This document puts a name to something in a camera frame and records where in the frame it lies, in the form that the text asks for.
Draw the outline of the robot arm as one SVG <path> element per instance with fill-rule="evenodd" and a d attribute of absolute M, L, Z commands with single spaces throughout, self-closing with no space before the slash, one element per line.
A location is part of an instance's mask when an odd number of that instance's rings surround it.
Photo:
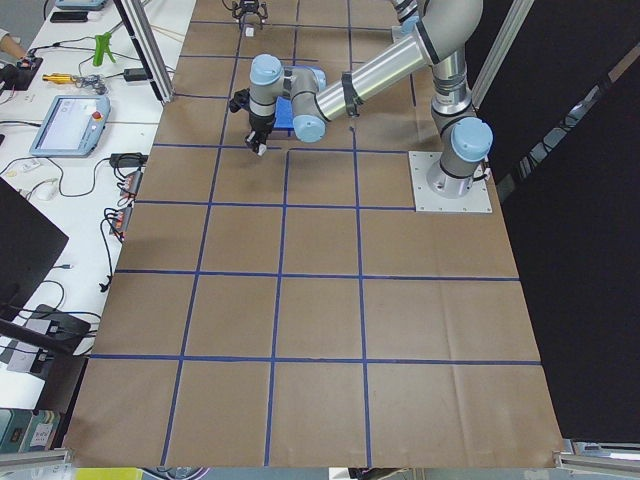
<path fill-rule="evenodd" d="M 435 94 L 432 118 L 443 142 L 438 162 L 427 173 L 436 194 L 455 199 L 465 196 L 475 182 L 475 171 L 493 143 L 490 126 L 476 116 L 467 82 L 465 44 L 476 30 L 481 0 L 417 1 L 417 19 L 400 40 L 340 80 L 325 85 L 319 70 L 284 67 L 269 54 L 251 64 L 250 85 L 229 101 L 231 112 L 245 110 L 251 130 L 245 138 L 257 155 L 267 150 L 267 139 L 276 121 L 276 102 L 291 102 L 293 129 L 298 140 L 321 140 L 329 122 L 355 117 L 359 106 L 375 95 L 428 67 Z"/>

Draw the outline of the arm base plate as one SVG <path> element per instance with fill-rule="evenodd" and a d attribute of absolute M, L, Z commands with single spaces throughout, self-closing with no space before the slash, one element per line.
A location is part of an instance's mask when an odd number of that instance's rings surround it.
<path fill-rule="evenodd" d="M 436 214 L 490 214 L 491 200 L 481 165 L 465 179 L 447 175 L 440 152 L 409 151 L 415 211 Z"/>

